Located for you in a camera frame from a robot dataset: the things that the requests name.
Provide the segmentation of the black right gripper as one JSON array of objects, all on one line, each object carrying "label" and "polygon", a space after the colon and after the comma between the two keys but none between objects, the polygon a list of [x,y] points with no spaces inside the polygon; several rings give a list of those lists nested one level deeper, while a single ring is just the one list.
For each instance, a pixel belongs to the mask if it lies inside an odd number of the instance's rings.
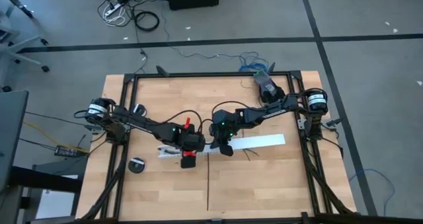
[{"label": "black right gripper", "polygon": [[211,144],[220,145],[219,152],[222,155],[233,156],[233,148],[228,144],[232,137],[236,135],[236,131],[228,127],[210,126],[210,135],[213,137]]}]

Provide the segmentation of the white duct cover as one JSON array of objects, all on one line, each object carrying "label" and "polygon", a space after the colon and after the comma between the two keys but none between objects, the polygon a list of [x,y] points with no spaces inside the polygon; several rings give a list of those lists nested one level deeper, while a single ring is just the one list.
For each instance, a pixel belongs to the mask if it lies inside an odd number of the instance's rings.
[{"label": "white duct cover", "polygon": [[228,145],[233,150],[254,149],[274,145],[284,145],[286,143],[284,134],[261,135],[254,137],[234,138]]}]

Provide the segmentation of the small black device box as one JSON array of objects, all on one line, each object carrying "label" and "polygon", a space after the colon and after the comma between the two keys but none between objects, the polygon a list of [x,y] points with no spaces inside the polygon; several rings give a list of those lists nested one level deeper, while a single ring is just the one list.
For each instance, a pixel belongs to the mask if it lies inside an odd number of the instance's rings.
[{"label": "small black device box", "polygon": [[70,158],[77,158],[85,156],[87,153],[73,149],[73,148],[67,148],[64,146],[58,145],[55,148],[54,155],[58,157],[70,157]]}]

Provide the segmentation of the black bench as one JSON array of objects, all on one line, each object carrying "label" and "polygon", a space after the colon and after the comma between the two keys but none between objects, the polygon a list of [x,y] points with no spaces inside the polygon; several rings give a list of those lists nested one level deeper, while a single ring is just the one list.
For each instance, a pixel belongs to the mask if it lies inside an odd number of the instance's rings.
[{"label": "black bench", "polygon": [[23,188],[79,193],[82,181],[36,170],[0,167],[0,224],[15,224],[21,208]]}]

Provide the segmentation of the white power strip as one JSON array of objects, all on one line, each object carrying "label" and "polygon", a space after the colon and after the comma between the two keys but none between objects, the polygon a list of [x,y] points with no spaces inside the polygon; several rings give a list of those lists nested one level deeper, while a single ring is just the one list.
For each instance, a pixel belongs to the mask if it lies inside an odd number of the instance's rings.
[{"label": "white power strip", "polygon": [[113,14],[115,11],[120,9],[123,6],[121,3],[117,3],[115,5],[109,4],[104,8],[103,17],[109,17],[111,14]]}]

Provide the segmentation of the grey desk top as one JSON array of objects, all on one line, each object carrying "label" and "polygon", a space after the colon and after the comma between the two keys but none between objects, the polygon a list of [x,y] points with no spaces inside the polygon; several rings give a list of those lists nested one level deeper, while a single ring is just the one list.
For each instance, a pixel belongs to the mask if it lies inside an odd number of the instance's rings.
[{"label": "grey desk top", "polygon": [[28,91],[0,93],[0,193],[8,186]]}]

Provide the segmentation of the grey office chair base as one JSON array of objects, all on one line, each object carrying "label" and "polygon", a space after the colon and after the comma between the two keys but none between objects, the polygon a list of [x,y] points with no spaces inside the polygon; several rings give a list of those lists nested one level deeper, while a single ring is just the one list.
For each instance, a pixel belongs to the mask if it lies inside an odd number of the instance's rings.
[{"label": "grey office chair base", "polygon": [[3,11],[0,10],[0,56],[7,56],[11,58],[15,63],[20,63],[22,61],[33,63],[35,65],[38,65],[43,72],[49,72],[50,68],[47,65],[43,65],[39,61],[18,54],[18,51],[20,51],[25,45],[29,45],[35,41],[39,41],[44,46],[47,46],[48,41],[37,35],[15,44],[13,40],[17,38],[19,34],[20,30],[13,29],[11,27],[9,17]]}]

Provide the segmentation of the black metal stand leg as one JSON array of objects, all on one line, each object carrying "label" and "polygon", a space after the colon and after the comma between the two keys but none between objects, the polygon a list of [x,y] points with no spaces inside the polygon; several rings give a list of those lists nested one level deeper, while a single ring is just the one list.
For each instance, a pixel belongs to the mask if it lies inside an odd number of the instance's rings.
[{"label": "black metal stand leg", "polygon": [[33,14],[19,0],[9,0],[14,6],[19,8],[26,16],[33,18]]}]

